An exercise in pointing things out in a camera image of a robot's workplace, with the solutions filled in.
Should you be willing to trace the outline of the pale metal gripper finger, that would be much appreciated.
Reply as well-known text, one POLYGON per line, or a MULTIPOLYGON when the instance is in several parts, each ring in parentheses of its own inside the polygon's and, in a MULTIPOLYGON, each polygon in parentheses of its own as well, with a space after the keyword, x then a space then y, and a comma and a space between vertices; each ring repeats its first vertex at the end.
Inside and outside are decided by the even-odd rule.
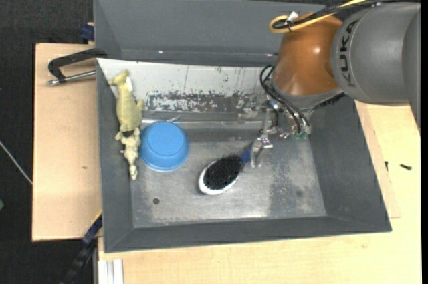
POLYGON ((268 137, 258 137, 251 146, 251 167, 256 168, 259 166, 259 158, 263 151, 271 150, 273 144, 268 137))
POLYGON ((268 139, 269 135, 277 134, 277 133, 278 133, 277 126, 270 126, 268 128, 261 128, 259 130, 259 138, 260 139, 268 139))

